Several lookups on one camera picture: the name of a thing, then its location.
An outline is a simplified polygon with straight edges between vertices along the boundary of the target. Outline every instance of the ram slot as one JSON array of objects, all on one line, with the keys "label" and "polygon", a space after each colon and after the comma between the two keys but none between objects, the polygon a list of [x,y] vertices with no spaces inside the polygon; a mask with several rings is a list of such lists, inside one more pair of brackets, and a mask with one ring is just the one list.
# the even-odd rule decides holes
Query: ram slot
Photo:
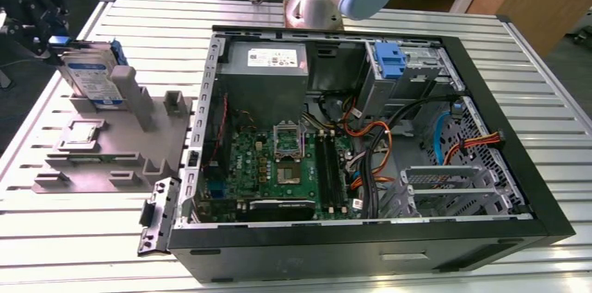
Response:
[{"label": "ram slot", "polygon": [[330,136],[318,136],[315,141],[321,205],[323,208],[339,208],[343,206],[343,186],[339,176],[335,139]]},{"label": "ram slot", "polygon": [[331,197],[329,189],[329,170],[326,163],[326,137],[314,137],[314,154],[317,157],[317,177],[318,177],[318,189],[321,196],[321,206],[322,208],[329,208],[331,206]]},{"label": "ram slot", "polygon": [[327,137],[325,142],[325,153],[326,153],[326,169],[329,172],[329,187],[331,195],[331,205],[335,208],[341,208],[343,205],[343,186],[341,183],[339,175],[339,160],[335,149],[335,138]]}]

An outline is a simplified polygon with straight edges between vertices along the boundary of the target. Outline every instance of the floor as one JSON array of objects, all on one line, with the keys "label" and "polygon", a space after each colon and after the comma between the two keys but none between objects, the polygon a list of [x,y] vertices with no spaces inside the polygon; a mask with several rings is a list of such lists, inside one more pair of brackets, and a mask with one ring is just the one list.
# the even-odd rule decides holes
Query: floor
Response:
[{"label": "floor", "polygon": [[[71,35],[76,37],[98,0],[68,0]],[[55,69],[31,61],[0,41],[0,69],[13,81],[8,90],[0,91],[0,154],[3,153],[25,115],[35,104]],[[576,46],[569,38],[557,45],[545,59],[555,75],[588,115],[592,115],[592,49]]]}]

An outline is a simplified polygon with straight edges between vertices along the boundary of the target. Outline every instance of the green motherboard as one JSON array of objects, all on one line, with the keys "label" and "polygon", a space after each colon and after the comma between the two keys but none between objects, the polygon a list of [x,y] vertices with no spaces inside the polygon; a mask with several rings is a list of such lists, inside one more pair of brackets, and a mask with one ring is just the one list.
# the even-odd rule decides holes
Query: green motherboard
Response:
[{"label": "green motherboard", "polygon": [[[321,206],[314,134],[303,134],[305,155],[301,159],[275,160],[273,132],[243,131],[232,135],[230,174],[226,181],[207,181],[211,193],[212,222],[236,222],[236,202],[250,199],[299,199],[315,203],[313,220],[350,219],[355,214],[347,207]],[[350,140],[335,137],[335,150],[350,151]],[[295,134],[278,134],[279,150],[298,148]],[[347,200],[343,176],[341,192]]]}]

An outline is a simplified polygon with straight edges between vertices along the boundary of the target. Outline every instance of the aluminum table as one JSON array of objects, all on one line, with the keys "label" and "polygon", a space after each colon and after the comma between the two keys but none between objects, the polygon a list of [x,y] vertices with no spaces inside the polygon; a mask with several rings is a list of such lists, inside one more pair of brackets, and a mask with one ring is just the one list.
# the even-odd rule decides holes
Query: aluminum table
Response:
[{"label": "aluminum table", "polygon": [[[212,24],[282,26],[282,19],[277,3],[104,0],[80,39],[116,37],[151,95],[171,89],[198,97]],[[592,123],[514,26],[493,16],[394,10],[345,24],[347,30],[461,38],[576,236],[474,272],[200,285],[172,256],[136,257],[148,193],[31,191],[73,111],[56,73],[0,159],[0,291],[589,292]]]}]

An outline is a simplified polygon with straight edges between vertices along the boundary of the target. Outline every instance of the blue drive latch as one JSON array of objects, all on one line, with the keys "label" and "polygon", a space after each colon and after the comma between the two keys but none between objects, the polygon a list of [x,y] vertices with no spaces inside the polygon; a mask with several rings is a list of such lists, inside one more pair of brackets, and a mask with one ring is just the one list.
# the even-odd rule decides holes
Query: blue drive latch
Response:
[{"label": "blue drive latch", "polygon": [[382,68],[382,77],[386,79],[400,78],[408,63],[398,45],[392,42],[377,42],[374,44],[374,51],[377,62]]}]

